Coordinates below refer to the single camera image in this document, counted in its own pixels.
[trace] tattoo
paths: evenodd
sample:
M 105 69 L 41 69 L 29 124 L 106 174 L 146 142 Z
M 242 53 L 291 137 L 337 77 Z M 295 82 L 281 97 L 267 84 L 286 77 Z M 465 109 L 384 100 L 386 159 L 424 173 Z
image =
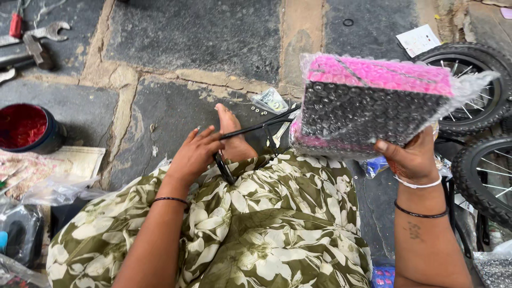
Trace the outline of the tattoo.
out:
M 420 230 L 421 227 L 418 224 L 414 224 L 412 222 L 407 222 L 409 224 L 409 238 L 411 239 L 420 239 L 421 242 L 423 242 L 423 239 L 421 239 Z

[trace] person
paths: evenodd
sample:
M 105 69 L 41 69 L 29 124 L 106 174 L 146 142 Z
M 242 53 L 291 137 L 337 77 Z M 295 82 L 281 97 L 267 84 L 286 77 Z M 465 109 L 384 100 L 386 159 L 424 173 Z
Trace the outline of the person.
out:
M 370 287 L 346 165 L 292 150 L 258 157 L 242 135 L 219 141 L 241 127 L 222 104 L 216 109 L 219 133 L 193 130 L 168 168 L 91 201 L 54 237 L 54 288 Z M 439 179 L 433 145 L 426 128 L 404 149 L 382 140 L 375 149 L 402 181 L 429 186 Z M 208 169 L 218 150 L 238 177 L 232 186 Z M 443 214 L 441 185 L 400 183 L 397 205 L 405 212 L 395 210 L 395 286 L 471 287 L 447 216 L 406 213 Z

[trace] red paint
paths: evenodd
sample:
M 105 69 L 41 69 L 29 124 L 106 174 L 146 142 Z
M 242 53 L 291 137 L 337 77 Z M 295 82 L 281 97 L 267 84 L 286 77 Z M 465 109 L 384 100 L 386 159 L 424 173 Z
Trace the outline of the red paint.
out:
M 45 133 L 46 114 L 36 106 L 16 104 L 0 110 L 0 147 L 22 148 Z

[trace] o-ring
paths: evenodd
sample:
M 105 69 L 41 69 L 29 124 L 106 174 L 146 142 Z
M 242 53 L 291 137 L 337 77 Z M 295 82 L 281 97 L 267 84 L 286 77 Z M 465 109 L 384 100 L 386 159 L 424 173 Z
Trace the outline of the o-ring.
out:
M 343 25 L 345 25 L 345 26 L 352 26 L 352 25 L 354 25 L 354 20 L 352 20 L 352 19 L 345 19 L 345 20 L 343 20 Z

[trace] black bracelet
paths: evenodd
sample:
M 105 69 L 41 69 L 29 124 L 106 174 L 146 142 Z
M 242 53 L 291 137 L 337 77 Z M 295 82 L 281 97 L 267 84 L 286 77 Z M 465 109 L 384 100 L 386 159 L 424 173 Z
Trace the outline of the black bracelet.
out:
M 187 201 L 185 201 L 183 199 L 180 199 L 180 198 L 174 198 L 174 197 L 160 197 L 160 198 L 156 198 L 155 200 L 153 200 L 153 203 L 155 203 L 158 200 L 176 200 L 176 201 L 180 201 L 180 202 L 184 203 L 185 205 L 187 205 L 187 207 L 189 205 Z
M 412 213 L 412 212 L 409 212 L 409 211 L 405 210 L 404 208 L 398 206 L 398 204 L 396 203 L 396 200 L 395 200 L 395 207 L 406 214 L 416 216 L 416 217 L 421 217 L 421 218 L 439 218 L 439 217 L 446 216 L 448 214 L 448 207 L 446 207 L 446 210 L 444 210 L 443 213 L 437 214 L 437 215 L 423 215 L 423 214 Z

